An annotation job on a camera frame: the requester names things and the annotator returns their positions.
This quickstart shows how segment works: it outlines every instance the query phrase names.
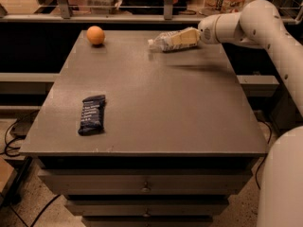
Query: cable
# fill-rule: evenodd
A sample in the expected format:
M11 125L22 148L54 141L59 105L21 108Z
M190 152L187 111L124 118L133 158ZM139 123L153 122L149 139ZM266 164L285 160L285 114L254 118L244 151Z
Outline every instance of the cable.
M55 196L51 201L48 202L48 204L40 211L39 215L35 218L35 220L32 222L32 224L30 225L30 227L33 227L36 222L38 221L39 217L42 215L42 213L46 210L46 208L53 203L53 201L55 201L60 195Z
M12 144L13 142L18 141L18 140L24 140L24 138L23 138L23 137L17 137L17 138L14 138L14 139L12 139L12 140L10 140L10 141L8 142L7 138L8 138L9 130L10 130L12 127L14 127L16 124L18 124L19 122L25 120L25 119L26 119L27 117L29 117L29 116L32 116L33 114L37 113L38 111L39 111L39 110L33 111L33 112L31 112L31 113L29 113L29 114L27 114L27 115L25 115L25 116L23 116L23 117L17 119L16 122L14 122L13 124L11 124L11 125L7 128L7 130L6 130L6 132L5 132L5 135L4 135L4 142L5 142L6 146L5 146L4 151L0 153L0 155L4 155L4 154L5 154L5 155L7 155L8 157L18 157L18 156L20 156L19 153L17 153L17 154L9 154L9 152L19 149L19 148L11 147L10 144Z
M36 224L36 222L38 221L39 217L42 215L42 213L49 207L49 205L51 203L53 203L60 195L56 195L53 199L51 199L47 205L40 211L39 215L34 219L34 221L32 222L32 224L30 225L30 227L34 227L34 225ZM10 205L9 208L11 209L11 211L23 222L23 224L26 227L29 227L25 221L18 215L18 213L13 209L13 207Z
M270 127L269 124L267 124L267 123L266 123L265 121L263 121L263 120L260 120L260 119L257 118L257 121L260 122L260 123L262 123L262 124L264 124L264 125L266 125L267 128L269 129L269 137L268 137L268 140L267 140L267 144L269 144L269 143L271 142L272 134L273 134L272 128ZM264 162L265 162L265 160L266 160L266 157L267 157L267 155L264 156L263 160L262 160L261 163L258 165L258 168L257 168L257 170L256 170L255 180L256 180L256 184L257 184L257 186L258 186L258 189L261 189L261 187L260 187L260 185L259 185L259 183L258 183L258 172L259 172L261 166L264 164Z
M24 138L22 138L22 137L17 137L17 138L14 138L14 139L10 140L10 141L7 143L7 145L6 145L5 149L4 149L4 153L5 153L8 157L18 157L18 156L20 156L19 153L17 153L17 154L9 154L9 152L11 152L11 151L20 149L20 147L15 148L15 147L11 147L11 146L10 146L11 143L13 143L13 142L15 142L15 141L18 141L18 140L24 140Z
M10 205L9 208L11 209L11 211L13 213L15 213L15 215L23 222L23 224L26 226L26 227L29 227L24 220L22 220L22 218L18 215L18 213L13 209L13 207Z

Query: plastic bottle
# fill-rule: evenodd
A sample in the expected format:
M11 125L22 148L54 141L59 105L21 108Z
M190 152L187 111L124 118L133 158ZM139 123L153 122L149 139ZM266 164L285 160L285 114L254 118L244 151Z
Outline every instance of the plastic bottle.
M151 50L172 51L197 46L199 40L199 30L188 27L179 31L163 32L154 40L148 40L148 43Z

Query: orange ball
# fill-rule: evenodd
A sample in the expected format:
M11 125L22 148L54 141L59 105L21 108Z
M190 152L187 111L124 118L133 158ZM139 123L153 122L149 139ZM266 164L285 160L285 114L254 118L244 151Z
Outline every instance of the orange ball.
M104 42L105 34L99 26L90 26L87 29L86 37L91 44L98 45Z

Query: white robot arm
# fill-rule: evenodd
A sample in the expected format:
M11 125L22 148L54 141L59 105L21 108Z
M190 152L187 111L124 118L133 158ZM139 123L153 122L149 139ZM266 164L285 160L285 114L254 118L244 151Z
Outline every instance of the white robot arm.
M242 12L206 17L198 28L206 44L265 49L303 115L303 46L288 33L273 4L257 0ZM303 127L283 134L268 154L257 226L303 226Z

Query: drawer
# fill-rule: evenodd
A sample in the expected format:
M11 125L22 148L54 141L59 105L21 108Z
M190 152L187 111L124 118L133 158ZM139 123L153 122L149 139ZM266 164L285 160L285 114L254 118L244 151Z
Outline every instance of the drawer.
M208 227L212 218L110 218L83 217L86 227Z
M179 195L238 193L250 170L42 169L39 177L63 195Z
M97 201L68 201L65 207L75 216L158 217L219 215L228 205L224 198L206 200L205 196L147 197L106 196Z

